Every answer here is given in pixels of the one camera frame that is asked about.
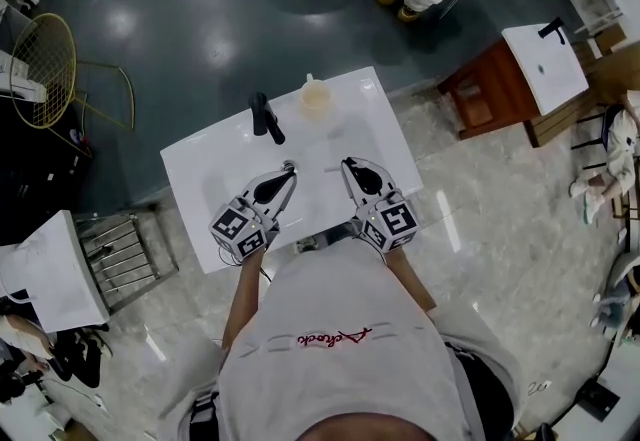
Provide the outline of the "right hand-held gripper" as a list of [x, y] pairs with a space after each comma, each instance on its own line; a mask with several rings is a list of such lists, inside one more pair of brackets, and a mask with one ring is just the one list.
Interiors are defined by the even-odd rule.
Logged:
[[414, 238], [419, 230], [417, 217], [383, 167], [367, 159], [346, 157], [340, 171], [357, 207], [356, 218], [364, 239], [379, 252], [391, 252]]

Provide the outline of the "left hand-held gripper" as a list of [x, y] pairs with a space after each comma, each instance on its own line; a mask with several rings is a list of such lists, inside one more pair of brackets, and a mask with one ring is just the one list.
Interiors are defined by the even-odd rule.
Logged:
[[251, 180], [243, 194], [222, 205], [209, 225], [218, 246], [238, 260], [268, 249], [280, 233], [277, 219], [288, 206], [297, 183], [294, 168]]

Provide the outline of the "translucent beige cup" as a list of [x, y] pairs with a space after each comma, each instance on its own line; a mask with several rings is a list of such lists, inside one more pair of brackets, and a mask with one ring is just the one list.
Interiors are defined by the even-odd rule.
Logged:
[[330, 109], [331, 91], [325, 81], [316, 79], [311, 73], [299, 91], [302, 114], [309, 119], [321, 119]]

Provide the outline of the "person's left forearm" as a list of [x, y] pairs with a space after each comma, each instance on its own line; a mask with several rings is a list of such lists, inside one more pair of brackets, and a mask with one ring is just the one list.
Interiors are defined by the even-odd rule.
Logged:
[[221, 346], [224, 351], [231, 349], [239, 333], [258, 310], [259, 283], [263, 257], [264, 250], [258, 249], [245, 258], [241, 265], [238, 285], [222, 338]]

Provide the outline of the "person's right forearm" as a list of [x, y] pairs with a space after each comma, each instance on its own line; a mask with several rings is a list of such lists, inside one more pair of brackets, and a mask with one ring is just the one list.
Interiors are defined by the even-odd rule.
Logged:
[[433, 297], [415, 273], [401, 247], [388, 252], [384, 259], [386, 266], [425, 313], [436, 307]]

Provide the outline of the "dark grey vanity cabinet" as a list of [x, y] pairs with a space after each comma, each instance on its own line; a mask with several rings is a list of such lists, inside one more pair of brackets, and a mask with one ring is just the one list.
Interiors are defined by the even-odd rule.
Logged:
[[331, 246], [346, 238], [355, 238], [358, 234], [358, 229], [351, 222], [346, 222], [321, 232], [318, 237], [326, 246]]

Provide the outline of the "black faucet with bent spout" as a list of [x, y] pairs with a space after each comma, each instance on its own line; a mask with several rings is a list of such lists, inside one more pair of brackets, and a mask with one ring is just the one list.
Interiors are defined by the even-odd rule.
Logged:
[[286, 137], [279, 127], [278, 119], [271, 109], [269, 100], [264, 93], [253, 93], [248, 100], [252, 114], [253, 134], [264, 136], [269, 134], [276, 145], [283, 145]]

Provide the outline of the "brown wooden vanity cabinet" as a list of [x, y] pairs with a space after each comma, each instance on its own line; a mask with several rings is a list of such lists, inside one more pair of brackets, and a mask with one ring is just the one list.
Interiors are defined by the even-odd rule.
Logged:
[[437, 89], [453, 100], [462, 122], [462, 140], [540, 115], [525, 76], [504, 39], [451, 74]]

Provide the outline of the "person's grey t-shirt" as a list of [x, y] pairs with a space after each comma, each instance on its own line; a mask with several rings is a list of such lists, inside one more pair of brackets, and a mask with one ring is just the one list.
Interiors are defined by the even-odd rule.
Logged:
[[385, 255], [344, 239], [278, 270], [228, 351], [188, 345], [159, 441], [506, 441], [518, 360], [470, 305], [425, 313]]

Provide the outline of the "small white ceramic sink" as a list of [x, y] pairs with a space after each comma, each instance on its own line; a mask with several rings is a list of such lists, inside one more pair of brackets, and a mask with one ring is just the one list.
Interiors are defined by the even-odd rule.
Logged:
[[567, 38], [560, 45], [552, 34], [542, 40], [537, 32], [546, 24], [524, 25], [502, 30], [536, 102], [539, 115], [550, 114], [588, 89], [588, 82]]

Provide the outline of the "white sink with arched faucet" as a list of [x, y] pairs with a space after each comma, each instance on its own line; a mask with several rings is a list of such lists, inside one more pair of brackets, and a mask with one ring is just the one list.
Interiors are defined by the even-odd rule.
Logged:
[[80, 245], [71, 213], [61, 210], [17, 245], [31, 271], [29, 303], [47, 333], [102, 325], [110, 318]]

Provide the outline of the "black metal chair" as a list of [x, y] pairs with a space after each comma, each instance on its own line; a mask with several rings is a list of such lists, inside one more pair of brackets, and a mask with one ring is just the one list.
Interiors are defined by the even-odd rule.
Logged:
[[591, 163], [588, 165], [584, 165], [582, 167], [583, 171], [600, 169], [606, 166], [605, 157], [607, 156], [607, 153], [608, 153], [611, 126], [617, 114], [620, 113], [622, 110], [621, 104], [606, 105], [603, 103], [598, 103], [597, 107], [601, 108], [601, 111], [598, 114], [591, 115], [586, 118], [579, 119], [577, 121], [578, 125], [588, 123], [591, 121], [597, 121], [598, 131], [596, 133], [596, 136], [591, 140], [572, 145], [571, 150], [575, 151], [575, 150], [581, 150], [583, 148], [599, 147], [599, 155], [603, 156], [604, 159], [598, 163]]

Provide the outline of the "black desk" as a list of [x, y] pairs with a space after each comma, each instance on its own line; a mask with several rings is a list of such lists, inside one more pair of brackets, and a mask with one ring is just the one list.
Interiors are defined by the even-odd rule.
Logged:
[[74, 209], [90, 164], [71, 138], [28, 126], [10, 99], [0, 99], [0, 246]]

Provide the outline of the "white arched faucet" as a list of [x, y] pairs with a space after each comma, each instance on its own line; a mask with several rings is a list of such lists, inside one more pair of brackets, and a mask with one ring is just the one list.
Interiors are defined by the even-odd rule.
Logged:
[[31, 271], [27, 254], [17, 245], [0, 247], [0, 296], [16, 304], [33, 303], [37, 297], [29, 289]]

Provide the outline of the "flat black box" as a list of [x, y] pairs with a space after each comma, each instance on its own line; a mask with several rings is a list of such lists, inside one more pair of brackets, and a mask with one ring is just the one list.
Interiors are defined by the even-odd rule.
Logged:
[[600, 384], [588, 379], [576, 394], [576, 404], [599, 422], [603, 422], [619, 402], [620, 397]]

